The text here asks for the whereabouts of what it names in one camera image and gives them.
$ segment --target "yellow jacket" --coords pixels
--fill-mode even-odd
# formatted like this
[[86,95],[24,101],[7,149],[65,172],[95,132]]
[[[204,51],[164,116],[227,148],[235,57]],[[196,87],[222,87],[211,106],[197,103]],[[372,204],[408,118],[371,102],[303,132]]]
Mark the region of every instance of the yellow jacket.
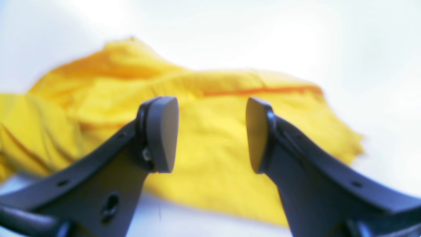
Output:
[[250,165],[251,96],[343,162],[362,152],[361,136],[313,83],[261,70],[192,71],[128,39],[52,70],[27,94],[0,95],[0,179],[65,168],[133,120],[143,101],[163,95],[179,100],[176,163],[171,174],[149,175],[144,190],[180,204],[287,225],[276,186]]

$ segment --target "metal screw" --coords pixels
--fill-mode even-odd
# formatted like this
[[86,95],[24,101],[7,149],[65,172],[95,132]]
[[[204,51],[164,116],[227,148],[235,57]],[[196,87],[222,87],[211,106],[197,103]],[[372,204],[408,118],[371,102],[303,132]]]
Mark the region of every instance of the metal screw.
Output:
[[143,155],[143,159],[145,161],[151,161],[152,160],[151,152],[149,151],[149,149],[147,147],[145,149],[143,149],[142,155]]

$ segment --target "white surface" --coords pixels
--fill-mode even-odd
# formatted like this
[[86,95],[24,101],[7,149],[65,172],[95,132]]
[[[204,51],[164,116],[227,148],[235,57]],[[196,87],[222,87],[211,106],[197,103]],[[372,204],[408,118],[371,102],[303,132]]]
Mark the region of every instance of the white surface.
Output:
[[[133,35],[192,69],[284,71],[320,84],[365,135],[356,170],[421,197],[420,29],[419,0],[0,0],[0,90],[25,92],[55,66]],[[131,233],[283,236],[170,204],[158,218],[163,202],[142,202]]]

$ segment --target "black plastic arm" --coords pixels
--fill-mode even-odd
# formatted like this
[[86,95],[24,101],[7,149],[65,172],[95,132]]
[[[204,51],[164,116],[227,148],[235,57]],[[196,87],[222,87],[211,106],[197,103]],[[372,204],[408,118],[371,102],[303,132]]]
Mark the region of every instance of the black plastic arm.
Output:
[[330,156],[250,98],[250,161],[277,185],[295,237],[420,237],[421,199],[396,192]]
[[31,237],[124,237],[150,172],[172,172],[179,108],[143,103],[95,151],[32,186],[0,196],[0,225]]

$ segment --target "crumpled yellow garment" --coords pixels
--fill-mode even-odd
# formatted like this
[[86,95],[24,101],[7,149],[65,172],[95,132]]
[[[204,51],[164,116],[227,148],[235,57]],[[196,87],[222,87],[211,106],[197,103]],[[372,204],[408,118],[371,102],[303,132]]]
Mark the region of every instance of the crumpled yellow garment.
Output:
[[27,94],[0,95],[1,180],[16,170],[45,176],[65,168],[163,95],[179,100],[176,163],[171,174],[151,174],[144,190],[180,204],[287,225],[276,186],[250,165],[251,96],[343,162],[362,152],[361,136],[313,83],[262,70],[192,71],[131,38],[54,69]]

